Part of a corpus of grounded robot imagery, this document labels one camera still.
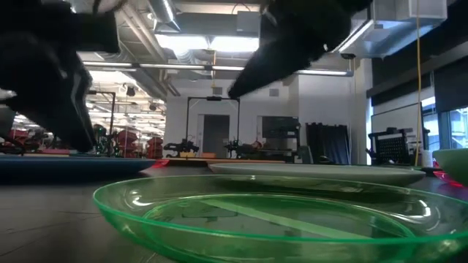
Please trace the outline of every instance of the window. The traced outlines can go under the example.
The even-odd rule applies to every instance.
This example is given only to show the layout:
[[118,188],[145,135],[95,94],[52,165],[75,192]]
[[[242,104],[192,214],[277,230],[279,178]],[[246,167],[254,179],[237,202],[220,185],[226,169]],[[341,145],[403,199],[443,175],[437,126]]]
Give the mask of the window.
[[436,112],[436,99],[431,97],[422,101],[423,104],[423,123],[427,131],[426,144],[430,151],[440,149],[439,140],[439,119]]
[[468,148],[468,108],[450,112],[450,147]]

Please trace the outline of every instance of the door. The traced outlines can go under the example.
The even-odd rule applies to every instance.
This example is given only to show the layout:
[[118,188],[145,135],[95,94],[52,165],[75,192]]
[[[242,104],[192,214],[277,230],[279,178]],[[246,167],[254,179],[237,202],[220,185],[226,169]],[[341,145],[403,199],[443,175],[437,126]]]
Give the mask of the door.
[[227,158],[224,147],[229,141],[229,115],[205,115],[203,121],[203,152]]

